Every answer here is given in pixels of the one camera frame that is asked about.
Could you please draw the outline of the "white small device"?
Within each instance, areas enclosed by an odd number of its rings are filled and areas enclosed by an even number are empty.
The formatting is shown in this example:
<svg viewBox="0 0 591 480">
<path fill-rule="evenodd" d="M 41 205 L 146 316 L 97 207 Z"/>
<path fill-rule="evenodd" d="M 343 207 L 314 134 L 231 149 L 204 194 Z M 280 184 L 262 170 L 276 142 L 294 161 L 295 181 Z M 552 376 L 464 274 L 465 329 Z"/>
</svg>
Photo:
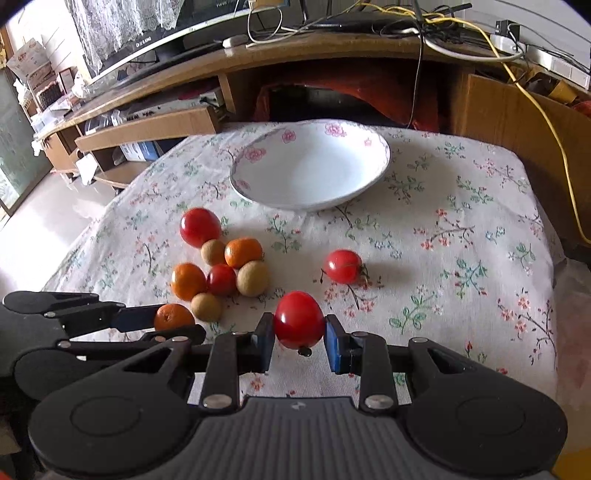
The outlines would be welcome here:
<svg viewBox="0 0 591 480">
<path fill-rule="evenodd" d="M 225 38 L 222 41 L 222 47 L 224 49 L 235 48 L 238 46 L 249 44 L 249 41 L 250 41 L 249 36 L 246 34 L 233 35 L 228 38 Z"/>
</svg>

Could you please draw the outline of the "wooden tv stand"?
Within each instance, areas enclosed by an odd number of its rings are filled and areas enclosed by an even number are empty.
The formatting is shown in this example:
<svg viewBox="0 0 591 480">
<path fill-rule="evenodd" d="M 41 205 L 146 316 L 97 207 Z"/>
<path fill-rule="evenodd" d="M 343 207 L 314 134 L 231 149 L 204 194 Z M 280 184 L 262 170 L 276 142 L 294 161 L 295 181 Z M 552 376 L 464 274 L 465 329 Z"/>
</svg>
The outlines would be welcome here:
<svg viewBox="0 0 591 480">
<path fill-rule="evenodd" d="M 41 143 L 69 132 L 79 151 L 99 151 L 126 143 L 214 134 L 221 120 L 250 121 L 263 86 L 280 80 L 312 84 L 327 81 L 329 88 L 346 87 L 349 95 L 370 92 L 368 104 L 397 124 L 436 116 L 423 130 L 450 132 L 450 97 L 461 73 L 472 73 L 517 87 L 520 91 L 533 62 L 470 62 L 424 47 L 418 39 L 389 39 L 371 35 L 314 33 L 273 45 L 242 45 L 182 62 L 150 75 L 120 91 L 95 98 L 66 121 L 39 136 Z M 211 80 L 221 88 L 224 105 L 150 116 L 124 122 L 84 136 L 80 126 L 114 109 L 177 87 Z"/>
</svg>

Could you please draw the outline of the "red tomato with stem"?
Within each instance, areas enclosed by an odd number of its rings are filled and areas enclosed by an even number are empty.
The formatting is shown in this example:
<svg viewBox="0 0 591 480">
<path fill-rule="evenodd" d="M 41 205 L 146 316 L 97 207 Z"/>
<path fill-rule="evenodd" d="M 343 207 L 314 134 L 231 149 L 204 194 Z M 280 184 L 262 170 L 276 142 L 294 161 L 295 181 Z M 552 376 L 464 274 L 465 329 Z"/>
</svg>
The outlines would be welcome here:
<svg viewBox="0 0 591 480">
<path fill-rule="evenodd" d="M 366 264 L 352 250 L 339 249 L 329 253 L 325 257 L 322 272 L 338 284 L 352 285 L 369 281 Z"/>
</svg>

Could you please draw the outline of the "cardboard box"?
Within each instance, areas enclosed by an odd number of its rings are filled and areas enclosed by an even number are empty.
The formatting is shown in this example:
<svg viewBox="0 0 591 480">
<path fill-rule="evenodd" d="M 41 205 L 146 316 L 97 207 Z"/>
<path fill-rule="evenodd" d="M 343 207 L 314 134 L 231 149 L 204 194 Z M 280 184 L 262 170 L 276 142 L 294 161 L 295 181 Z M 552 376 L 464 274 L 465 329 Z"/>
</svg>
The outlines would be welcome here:
<svg viewBox="0 0 591 480">
<path fill-rule="evenodd" d="M 590 119 L 517 87 L 461 73 L 450 97 L 450 132 L 513 151 L 558 235 L 590 235 Z"/>
</svg>

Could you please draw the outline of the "blue white box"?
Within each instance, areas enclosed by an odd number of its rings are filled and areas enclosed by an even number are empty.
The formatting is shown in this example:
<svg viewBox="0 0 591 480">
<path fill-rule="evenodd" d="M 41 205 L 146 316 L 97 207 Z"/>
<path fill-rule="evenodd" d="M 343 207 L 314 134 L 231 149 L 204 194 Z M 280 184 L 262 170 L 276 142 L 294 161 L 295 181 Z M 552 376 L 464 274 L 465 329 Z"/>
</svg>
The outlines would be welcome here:
<svg viewBox="0 0 591 480">
<path fill-rule="evenodd" d="M 162 150 L 155 141 L 126 143 L 119 146 L 127 161 L 151 162 L 156 161 Z"/>
</svg>

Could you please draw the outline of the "orange mandarin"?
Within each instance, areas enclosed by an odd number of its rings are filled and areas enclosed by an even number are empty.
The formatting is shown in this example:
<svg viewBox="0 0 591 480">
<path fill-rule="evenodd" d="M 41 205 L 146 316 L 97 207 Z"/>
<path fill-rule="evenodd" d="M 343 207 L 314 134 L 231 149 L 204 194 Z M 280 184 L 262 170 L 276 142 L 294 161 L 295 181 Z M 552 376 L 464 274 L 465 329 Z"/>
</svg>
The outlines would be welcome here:
<svg viewBox="0 0 591 480">
<path fill-rule="evenodd" d="M 207 281 L 197 265 L 181 263 L 172 270 L 170 288 L 178 299 L 190 301 L 194 296 L 206 292 Z"/>
<path fill-rule="evenodd" d="M 192 313 L 180 304 L 165 304 L 158 308 L 153 321 L 156 331 L 175 330 L 195 324 Z"/>
<path fill-rule="evenodd" d="M 224 260 L 229 267 L 240 269 L 250 261 L 263 259 L 263 247 L 256 238 L 242 237 L 225 245 Z"/>
</svg>

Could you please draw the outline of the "large red tomato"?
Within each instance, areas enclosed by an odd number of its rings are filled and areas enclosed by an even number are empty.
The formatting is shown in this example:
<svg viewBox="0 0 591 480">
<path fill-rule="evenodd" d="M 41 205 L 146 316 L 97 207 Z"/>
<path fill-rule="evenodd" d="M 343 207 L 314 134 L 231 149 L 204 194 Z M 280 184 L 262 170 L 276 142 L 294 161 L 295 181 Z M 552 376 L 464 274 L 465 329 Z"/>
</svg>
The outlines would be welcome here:
<svg viewBox="0 0 591 480">
<path fill-rule="evenodd" d="M 185 243 L 200 249 L 206 242 L 221 238 L 221 222 L 211 210 L 192 208 L 182 215 L 179 233 Z"/>
</svg>

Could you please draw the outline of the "white floral bowl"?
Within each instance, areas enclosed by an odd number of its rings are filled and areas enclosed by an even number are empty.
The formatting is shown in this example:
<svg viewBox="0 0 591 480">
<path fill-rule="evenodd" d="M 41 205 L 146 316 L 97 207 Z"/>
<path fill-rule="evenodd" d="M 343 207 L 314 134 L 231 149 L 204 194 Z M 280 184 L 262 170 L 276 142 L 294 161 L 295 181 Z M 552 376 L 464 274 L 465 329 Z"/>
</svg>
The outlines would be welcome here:
<svg viewBox="0 0 591 480">
<path fill-rule="evenodd" d="M 284 211 L 339 206 L 381 180 L 391 162 L 376 130 L 342 120 L 276 126 L 242 149 L 229 180 L 243 199 Z"/>
</svg>

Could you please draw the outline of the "white power strip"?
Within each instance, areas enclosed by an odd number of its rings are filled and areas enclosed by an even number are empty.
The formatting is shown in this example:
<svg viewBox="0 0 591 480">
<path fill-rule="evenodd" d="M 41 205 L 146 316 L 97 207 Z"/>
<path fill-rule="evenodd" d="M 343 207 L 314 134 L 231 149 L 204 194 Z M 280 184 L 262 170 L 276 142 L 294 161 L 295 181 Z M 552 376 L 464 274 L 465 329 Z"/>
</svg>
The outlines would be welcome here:
<svg viewBox="0 0 591 480">
<path fill-rule="evenodd" d="M 584 90 L 590 88 L 590 68 L 546 41 L 548 46 L 538 46 L 520 39 L 521 24 L 511 20 L 498 20 L 490 35 L 495 48 L 508 55 L 521 54 L 526 60 L 563 77 Z"/>
</svg>

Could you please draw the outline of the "small red tomato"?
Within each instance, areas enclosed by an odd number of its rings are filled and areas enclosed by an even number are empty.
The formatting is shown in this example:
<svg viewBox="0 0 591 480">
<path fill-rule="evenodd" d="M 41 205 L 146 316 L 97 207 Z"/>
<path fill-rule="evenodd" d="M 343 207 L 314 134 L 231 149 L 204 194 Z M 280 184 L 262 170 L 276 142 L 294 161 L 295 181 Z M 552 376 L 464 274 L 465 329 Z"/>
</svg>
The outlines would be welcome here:
<svg viewBox="0 0 591 480">
<path fill-rule="evenodd" d="M 211 267 L 207 274 L 207 291 L 218 297 L 230 297 L 236 291 L 235 270 L 225 264 Z"/>
</svg>

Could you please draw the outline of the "tan longan large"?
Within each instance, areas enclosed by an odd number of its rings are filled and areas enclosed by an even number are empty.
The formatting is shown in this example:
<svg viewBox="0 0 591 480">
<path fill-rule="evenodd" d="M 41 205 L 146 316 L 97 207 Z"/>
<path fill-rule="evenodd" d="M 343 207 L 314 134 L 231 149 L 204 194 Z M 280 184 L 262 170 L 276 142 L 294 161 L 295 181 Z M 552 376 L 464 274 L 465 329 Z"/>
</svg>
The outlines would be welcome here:
<svg viewBox="0 0 591 480">
<path fill-rule="evenodd" d="M 236 274 L 236 288 L 245 297 L 259 297 L 270 284 L 270 271 L 263 261 L 250 261 Z"/>
</svg>

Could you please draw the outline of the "white set-top box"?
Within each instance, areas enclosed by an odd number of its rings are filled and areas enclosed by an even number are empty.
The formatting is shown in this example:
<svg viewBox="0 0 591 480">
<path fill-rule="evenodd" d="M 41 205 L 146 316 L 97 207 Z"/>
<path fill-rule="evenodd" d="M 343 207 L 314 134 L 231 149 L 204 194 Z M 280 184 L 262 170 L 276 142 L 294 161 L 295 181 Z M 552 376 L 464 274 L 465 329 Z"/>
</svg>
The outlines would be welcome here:
<svg viewBox="0 0 591 480">
<path fill-rule="evenodd" d="M 134 102 L 123 114 L 126 120 L 131 121 L 201 106 L 220 108 L 223 105 L 224 100 L 219 87 L 204 92 L 176 90 Z"/>
</svg>

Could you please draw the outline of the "black television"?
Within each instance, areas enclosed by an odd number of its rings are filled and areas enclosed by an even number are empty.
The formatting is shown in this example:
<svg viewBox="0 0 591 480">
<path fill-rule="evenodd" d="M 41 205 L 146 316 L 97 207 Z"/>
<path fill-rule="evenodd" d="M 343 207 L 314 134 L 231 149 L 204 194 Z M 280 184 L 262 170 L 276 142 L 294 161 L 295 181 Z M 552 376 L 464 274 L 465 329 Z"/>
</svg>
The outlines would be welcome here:
<svg viewBox="0 0 591 480">
<path fill-rule="evenodd" d="M 94 82 L 197 30 L 287 1 L 72 1 L 69 9 Z"/>
</svg>

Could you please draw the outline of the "floral tablecloth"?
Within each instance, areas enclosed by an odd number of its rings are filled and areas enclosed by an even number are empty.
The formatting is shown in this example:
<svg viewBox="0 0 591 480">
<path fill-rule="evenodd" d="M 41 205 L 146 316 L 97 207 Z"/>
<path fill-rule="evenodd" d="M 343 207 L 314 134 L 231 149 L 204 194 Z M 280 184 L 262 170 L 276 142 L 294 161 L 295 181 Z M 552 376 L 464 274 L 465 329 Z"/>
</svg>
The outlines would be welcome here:
<svg viewBox="0 0 591 480">
<path fill-rule="evenodd" d="M 200 254 L 178 232 L 192 207 L 211 210 L 230 238 L 263 246 L 270 288 L 225 301 L 213 339 L 256 326 L 283 295 L 311 294 L 349 331 L 391 344 L 430 338 L 547 395 L 557 388 L 553 252 L 525 169 L 512 152 L 453 136 L 382 128 L 392 159 L 360 197 L 318 213 L 281 212 L 231 188 L 236 155 L 266 124 L 233 124 L 181 142 L 91 224 L 48 281 L 130 306 L 173 300 L 170 276 Z M 334 250 L 358 253 L 367 283 L 322 272 Z"/>
</svg>

